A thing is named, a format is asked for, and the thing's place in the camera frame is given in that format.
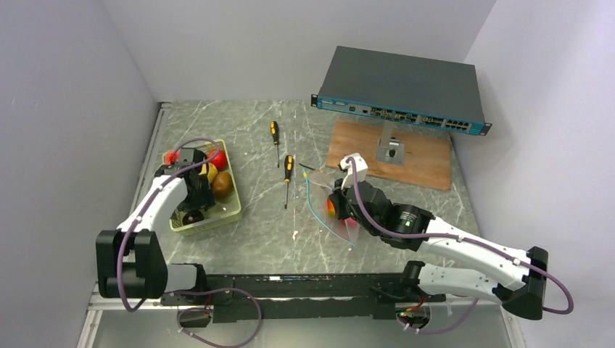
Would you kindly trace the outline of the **red pomegranate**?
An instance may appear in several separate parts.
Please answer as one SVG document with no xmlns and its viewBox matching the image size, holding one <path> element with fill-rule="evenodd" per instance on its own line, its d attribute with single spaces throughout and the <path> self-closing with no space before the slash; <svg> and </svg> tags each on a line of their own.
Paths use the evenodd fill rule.
<svg viewBox="0 0 615 348">
<path fill-rule="evenodd" d="M 350 218 L 350 217 L 347 218 L 347 219 L 342 220 L 342 224 L 346 225 L 346 226 L 350 226 L 350 227 L 358 225 L 358 223 L 355 220 L 353 220 L 352 218 Z"/>
</svg>

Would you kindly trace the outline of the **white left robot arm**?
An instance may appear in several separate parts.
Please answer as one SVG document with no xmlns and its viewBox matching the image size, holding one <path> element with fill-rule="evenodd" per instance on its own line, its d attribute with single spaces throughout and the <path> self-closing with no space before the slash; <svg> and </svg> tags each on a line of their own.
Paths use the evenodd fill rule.
<svg viewBox="0 0 615 348">
<path fill-rule="evenodd" d="M 168 291 L 169 273 L 157 232 L 169 226 L 176 210 L 194 212 L 215 205 L 202 169 L 207 155 L 181 148 L 178 159 L 154 174 L 149 192 L 116 229 L 96 237 L 99 293 L 104 298 L 156 299 Z"/>
</svg>

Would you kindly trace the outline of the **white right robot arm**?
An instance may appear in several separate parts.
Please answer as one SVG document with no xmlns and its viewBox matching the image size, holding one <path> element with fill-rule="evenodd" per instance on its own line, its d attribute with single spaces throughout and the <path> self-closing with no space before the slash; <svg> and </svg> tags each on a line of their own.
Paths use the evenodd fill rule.
<svg viewBox="0 0 615 348">
<path fill-rule="evenodd" d="M 486 299 L 528 320 L 540 320 L 547 308 L 548 252 L 492 243 L 462 231 L 430 211 L 394 203 L 366 181 L 338 179 L 329 201 L 338 220 L 351 219 L 396 249 L 429 252 L 462 264 L 451 272 L 409 262 L 400 293 L 409 301 L 421 296 L 455 294 Z"/>
</svg>

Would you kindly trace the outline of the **dark purple mangosteen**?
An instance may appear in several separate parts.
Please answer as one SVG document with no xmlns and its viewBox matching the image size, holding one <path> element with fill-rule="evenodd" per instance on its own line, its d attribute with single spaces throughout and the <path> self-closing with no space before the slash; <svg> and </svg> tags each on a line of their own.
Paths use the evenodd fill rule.
<svg viewBox="0 0 615 348">
<path fill-rule="evenodd" d="M 192 210 L 186 212 L 182 217 L 182 225 L 191 225 L 204 220 L 204 215 L 201 210 Z"/>
</svg>

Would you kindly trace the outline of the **clear zip top bag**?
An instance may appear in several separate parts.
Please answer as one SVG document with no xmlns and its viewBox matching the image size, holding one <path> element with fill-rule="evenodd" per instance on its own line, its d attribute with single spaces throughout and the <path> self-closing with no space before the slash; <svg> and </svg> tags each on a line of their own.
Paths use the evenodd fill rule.
<svg viewBox="0 0 615 348">
<path fill-rule="evenodd" d="M 329 196 L 333 193 L 335 178 L 319 170 L 302 168 L 306 183 L 308 207 L 322 225 L 322 229 L 356 247 L 360 226 L 353 219 L 338 220 Z"/>
</svg>

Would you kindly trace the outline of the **red apple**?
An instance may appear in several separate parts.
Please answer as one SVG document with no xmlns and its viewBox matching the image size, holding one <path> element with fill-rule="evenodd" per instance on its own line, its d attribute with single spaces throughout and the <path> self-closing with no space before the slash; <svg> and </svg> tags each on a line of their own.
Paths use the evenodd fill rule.
<svg viewBox="0 0 615 348">
<path fill-rule="evenodd" d="M 228 158 L 223 150 L 212 149 L 207 153 L 207 157 L 210 159 L 209 163 L 214 165 L 218 172 L 224 171 L 228 167 Z"/>
</svg>

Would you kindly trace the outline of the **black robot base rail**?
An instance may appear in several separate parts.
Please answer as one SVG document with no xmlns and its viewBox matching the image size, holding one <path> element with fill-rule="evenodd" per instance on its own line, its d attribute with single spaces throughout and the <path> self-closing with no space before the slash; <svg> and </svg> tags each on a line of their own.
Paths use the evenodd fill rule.
<svg viewBox="0 0 615 348">
<path fill-rule="evenodd" d="M 164 294 L 165 306 L 206 306 L 214 323 L 265 319 L 369 317 L 393 320 L 414 302 L 443 302 L 402 273 L 206 275 L 187 294 Z"/>
</svg>

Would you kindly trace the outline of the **brown kiwi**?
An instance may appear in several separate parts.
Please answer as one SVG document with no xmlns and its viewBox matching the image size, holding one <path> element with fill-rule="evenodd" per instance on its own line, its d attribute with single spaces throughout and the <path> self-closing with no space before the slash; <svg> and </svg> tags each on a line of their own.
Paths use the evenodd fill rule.
<svg viewBox="0 0 615 348">
<path fill-rule="evenodd" d="M 217 199 L 226 198 L 234 189 L 231 174 L 229 172 L 218 173 L 211 183 L 211 189 Z"/>
</svg>

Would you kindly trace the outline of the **orange mango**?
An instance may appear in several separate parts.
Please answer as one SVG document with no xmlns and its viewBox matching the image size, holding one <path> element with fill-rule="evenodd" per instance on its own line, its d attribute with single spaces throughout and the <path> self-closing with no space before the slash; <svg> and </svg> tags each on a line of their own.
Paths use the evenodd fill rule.
<svg viewBox="0 0 615 348">
<path fill-rule="evenodd" d="M 330 218 L 336 218 L 337 217 L 337 211 L 336 211 L 336 207 L 335 204 L 332 202 L 332 200 L 330 198 L 328 198 L 326 200 L 326 210 L 327 210 L 327 215 Z"/>
</svg>

